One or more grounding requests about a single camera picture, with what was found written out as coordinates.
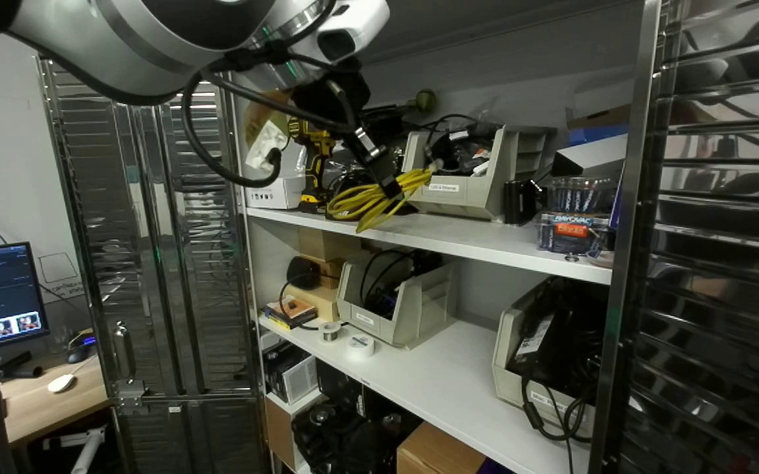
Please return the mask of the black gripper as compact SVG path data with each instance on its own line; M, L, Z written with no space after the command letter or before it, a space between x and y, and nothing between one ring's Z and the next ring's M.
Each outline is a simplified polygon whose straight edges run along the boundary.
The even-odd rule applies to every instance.
M323 72L319 79L297 85L293 89L293 104L326 122L326 129L343 138L346 147L364 166L372 183L381 189L385 199L398 199L400 185L394 183L394 168L389 150L377 146L372 135L358 128L360 110L372 100L372 89L360 75L358 62L346 62Z

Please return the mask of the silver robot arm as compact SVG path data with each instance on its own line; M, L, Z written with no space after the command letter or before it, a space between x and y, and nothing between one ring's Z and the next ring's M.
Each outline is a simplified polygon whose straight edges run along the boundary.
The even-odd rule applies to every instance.
M330 131L394 196L358 72L387 22L387 0L0 0L0 35L115 104L188 104L211 83Z

